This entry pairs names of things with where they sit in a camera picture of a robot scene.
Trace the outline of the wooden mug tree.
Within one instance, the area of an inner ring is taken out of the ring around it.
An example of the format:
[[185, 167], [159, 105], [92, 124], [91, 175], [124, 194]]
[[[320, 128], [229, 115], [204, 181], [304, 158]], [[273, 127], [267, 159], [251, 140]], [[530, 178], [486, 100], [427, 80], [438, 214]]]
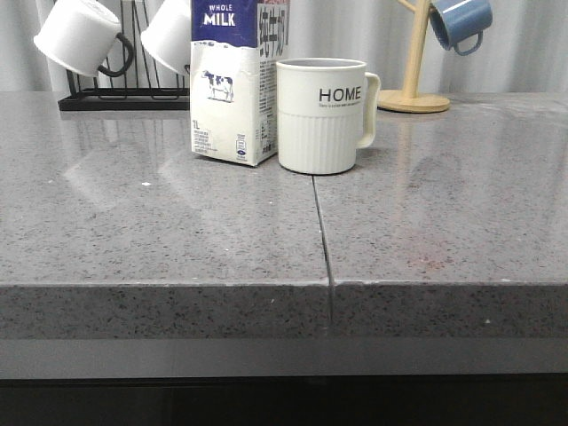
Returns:
[[402, 113], [432, 114], [444, 112], [450, 107], [448, 98], [418, 91], [431, 1], [421, 0], [415, 1], [413, 4], [409, 1], [399, 1], [399, 3], [414, 14], [403, 85], [401, 90], [380, 90], [378, 106], [384, 110]]

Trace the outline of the white HOME mug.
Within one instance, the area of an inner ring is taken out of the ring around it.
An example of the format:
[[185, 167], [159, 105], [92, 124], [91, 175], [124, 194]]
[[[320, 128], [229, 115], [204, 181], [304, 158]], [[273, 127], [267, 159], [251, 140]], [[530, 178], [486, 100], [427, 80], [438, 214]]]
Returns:
[[308, 175], [353, 168], [375, 139], [379, 76], [354, 59], [284, 59], [276, 70], [280, 165]]

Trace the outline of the whole milk carton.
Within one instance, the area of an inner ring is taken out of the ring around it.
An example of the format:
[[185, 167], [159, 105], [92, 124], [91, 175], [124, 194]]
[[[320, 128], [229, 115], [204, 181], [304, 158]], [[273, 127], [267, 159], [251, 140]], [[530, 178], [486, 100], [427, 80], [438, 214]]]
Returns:
[[276, 63], [288, 55], [288, 1], [193, 1], [191, 148], [257, 166], [278, 151]]

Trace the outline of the blue enamel mug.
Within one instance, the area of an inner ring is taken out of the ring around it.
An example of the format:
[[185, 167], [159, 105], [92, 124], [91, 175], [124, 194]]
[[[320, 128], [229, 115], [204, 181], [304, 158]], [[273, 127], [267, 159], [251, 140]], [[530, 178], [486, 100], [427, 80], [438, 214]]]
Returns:
[[487, 0], [440, 0], [431, 4], [430, 24], [440, 45], [460, 56], [477, 51], [493, 23]]

